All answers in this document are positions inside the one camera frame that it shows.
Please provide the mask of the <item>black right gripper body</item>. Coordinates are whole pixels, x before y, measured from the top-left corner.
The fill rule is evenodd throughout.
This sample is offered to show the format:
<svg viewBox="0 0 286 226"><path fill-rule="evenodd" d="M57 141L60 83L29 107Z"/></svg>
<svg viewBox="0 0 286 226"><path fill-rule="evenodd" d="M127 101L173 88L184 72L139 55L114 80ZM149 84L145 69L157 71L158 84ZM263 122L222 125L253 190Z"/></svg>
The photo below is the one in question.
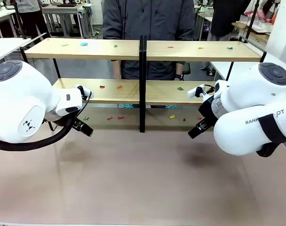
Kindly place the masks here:
<svg viewBox="0 0 286 226"><path fill-rule="evenodd" d="M210 122L210 126L214 126L216 122L218 121L218 118L214 115L212 110L212 102L214 100L214 96L211 96L207 100L203 102L203 104L199 107L198 111L201 113L201 115L208 119Z"/></svg>

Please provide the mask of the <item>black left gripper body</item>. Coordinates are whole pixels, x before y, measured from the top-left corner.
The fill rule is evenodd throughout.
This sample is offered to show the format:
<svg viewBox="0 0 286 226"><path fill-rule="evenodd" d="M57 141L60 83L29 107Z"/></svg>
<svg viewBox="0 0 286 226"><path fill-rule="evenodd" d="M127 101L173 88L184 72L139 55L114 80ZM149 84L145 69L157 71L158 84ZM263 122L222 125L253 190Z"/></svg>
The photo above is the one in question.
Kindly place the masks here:
<svg viewBox="0 0 286 226"><path fill-rule="evenodd" d="M78 115L79 115L79 112L80 112L81 110L76 110L76 111L74 111L74 112L72 112L72 113L69 113L69 114L67 114L67 124L69 124L69 125L73 125L73 121L75 120L75 119L79 119L78 118Z"/></svg>

